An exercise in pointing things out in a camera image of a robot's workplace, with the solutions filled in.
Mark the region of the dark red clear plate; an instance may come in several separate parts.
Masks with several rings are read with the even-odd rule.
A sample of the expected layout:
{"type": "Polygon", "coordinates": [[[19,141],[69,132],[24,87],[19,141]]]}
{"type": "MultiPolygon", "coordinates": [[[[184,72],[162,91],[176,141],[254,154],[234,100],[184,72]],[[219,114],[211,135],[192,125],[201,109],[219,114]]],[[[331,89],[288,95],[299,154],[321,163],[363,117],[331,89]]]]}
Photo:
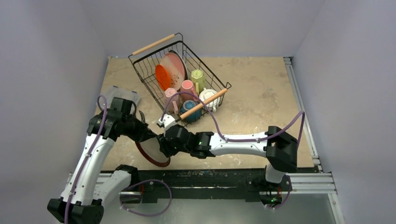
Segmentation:
{"type": "Polygon", "coordinates": [[[135,142],[135,144],[142,156],[155,166],[163,168],[170,164],[170,158],[161,152],[161,144],[157,137],[135,142]]]}

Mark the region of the light pink mug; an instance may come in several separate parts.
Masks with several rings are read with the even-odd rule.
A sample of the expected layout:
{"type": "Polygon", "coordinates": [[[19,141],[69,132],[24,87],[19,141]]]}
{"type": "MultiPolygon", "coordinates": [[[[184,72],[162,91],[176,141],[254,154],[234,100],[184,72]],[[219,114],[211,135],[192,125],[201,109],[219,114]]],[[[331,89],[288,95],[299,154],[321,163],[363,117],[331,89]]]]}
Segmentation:
{"type": "Polygon", "coordinates": [[[180,112],[180,97],[179,95],[175,95],[177,93],[176,89],[168,88],[164,91],[165,100],[164,100],[164,109],[168,114],[178,115],[180,112]]]}

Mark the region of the dusty pink mug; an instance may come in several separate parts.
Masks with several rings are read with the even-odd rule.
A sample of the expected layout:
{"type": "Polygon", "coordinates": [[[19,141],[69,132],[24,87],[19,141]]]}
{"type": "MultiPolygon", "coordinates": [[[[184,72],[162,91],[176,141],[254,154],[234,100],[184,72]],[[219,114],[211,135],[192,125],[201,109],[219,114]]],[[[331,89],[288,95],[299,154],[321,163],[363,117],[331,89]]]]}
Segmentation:
{"type": "Polygon", "coordinates": [[[197,92],[196,92],[195,84],[191,80],[184,80],[182,82],[182,86],[180,88],[180,92],[188,92],[188,93],[191,94],[191,95],[185,94],[185,93],[180,94],[181,99],[184,102],[187,101],[187,100],[193,100],[195,102],[198,102],[198,100],[196,98],[198,95],[197,95],[197,92]]]}

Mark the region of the yellow-green mug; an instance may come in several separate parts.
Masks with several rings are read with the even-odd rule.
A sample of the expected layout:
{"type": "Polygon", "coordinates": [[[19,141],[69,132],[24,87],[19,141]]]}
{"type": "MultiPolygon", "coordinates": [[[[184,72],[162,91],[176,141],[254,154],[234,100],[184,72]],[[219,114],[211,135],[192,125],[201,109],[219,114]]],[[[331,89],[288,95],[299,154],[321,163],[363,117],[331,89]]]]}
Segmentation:
{"type": "Polygon", "coordinates": [[[205,86],[205,76],[204,76],[203,71],[193,70],[190,75],[190,80],[195,85],[196,93],[199,95],[206,87],[205,86]]]}

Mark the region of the green rimmed white plate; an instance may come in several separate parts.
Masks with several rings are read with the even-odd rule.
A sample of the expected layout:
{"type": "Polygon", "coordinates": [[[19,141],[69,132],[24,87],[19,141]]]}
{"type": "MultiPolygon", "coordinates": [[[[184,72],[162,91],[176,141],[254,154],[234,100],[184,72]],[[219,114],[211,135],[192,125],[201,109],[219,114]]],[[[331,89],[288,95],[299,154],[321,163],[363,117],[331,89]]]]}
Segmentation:
{"type": "Polygon", "coordinates": [[[184,80],[188,80],[189,79],[188,71],[187,71],[186,64],[185,64],[182,56],[177,51],[172,50],[172,49],[169,50],[169,52],[175,54],[178,57],[180,64],[181,64],[179,70],[181,71],[182,75],[184,76],[184,80]]]}

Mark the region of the orange plate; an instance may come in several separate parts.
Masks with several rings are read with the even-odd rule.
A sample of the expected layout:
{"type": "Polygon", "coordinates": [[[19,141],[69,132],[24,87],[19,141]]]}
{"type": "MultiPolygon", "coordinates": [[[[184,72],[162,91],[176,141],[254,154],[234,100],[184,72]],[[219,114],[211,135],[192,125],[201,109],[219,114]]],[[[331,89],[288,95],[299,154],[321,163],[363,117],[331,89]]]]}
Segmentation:
{"type": "Polygon", "coordinates": [[[158,64],[155,67],[155,76],[160,88],[165,91],[171,87],[171,79],[163,65],[158,64]]]}

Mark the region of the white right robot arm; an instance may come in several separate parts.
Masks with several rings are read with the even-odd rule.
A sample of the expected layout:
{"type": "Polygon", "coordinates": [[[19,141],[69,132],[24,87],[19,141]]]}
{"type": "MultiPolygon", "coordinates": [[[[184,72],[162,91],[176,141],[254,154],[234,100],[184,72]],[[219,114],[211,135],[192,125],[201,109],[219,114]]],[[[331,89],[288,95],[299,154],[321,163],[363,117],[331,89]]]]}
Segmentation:
{"type": "Polygon", "coordinates": [[[160,138],[161,152],[171,157],[184,152],[205,159],[226,154],[245,154],[266,158],[269,165],[262,177],[263,186],[273,190],[286,173],[297,171],[299,141],[277,126],[252,135],[224,135],[214,132],[189,132],[181,125],[165,129],[160,138]]]}

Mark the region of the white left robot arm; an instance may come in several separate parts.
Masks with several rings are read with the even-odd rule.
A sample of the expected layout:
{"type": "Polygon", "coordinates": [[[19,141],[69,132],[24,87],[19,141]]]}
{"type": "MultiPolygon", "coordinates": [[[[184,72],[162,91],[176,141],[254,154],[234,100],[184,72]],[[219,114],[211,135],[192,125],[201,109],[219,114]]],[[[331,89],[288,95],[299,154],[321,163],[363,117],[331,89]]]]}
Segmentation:
{"type": "Polygon", "coordinates": [[[142,140],[148,126],[136,118],[132,100],[114,98],[110,107],[94,116],[87,130],[85,146],[76,166],[59,198],[50,199],[47,210],[64,224],[98,224],[106,205],[123,189],[133,191],[139,186],[137,168],[120,165],[102,185],[97,180],[102,165],[116,140],[125,135],[142,140]]]}

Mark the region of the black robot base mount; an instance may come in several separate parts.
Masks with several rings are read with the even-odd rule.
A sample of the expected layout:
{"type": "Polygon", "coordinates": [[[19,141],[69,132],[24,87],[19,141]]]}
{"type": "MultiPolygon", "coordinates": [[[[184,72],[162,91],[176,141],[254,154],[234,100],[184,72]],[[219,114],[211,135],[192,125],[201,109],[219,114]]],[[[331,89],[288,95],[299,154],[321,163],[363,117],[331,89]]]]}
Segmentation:
{"type": "Polygon", "coordinates": [[[287,175],[280,183],[265,180],[264,168],[140,170],[134,187],[120,193],[123,202],[156,203],[158,199],[224,199],[279,205],[291,191],[287,175]]]}

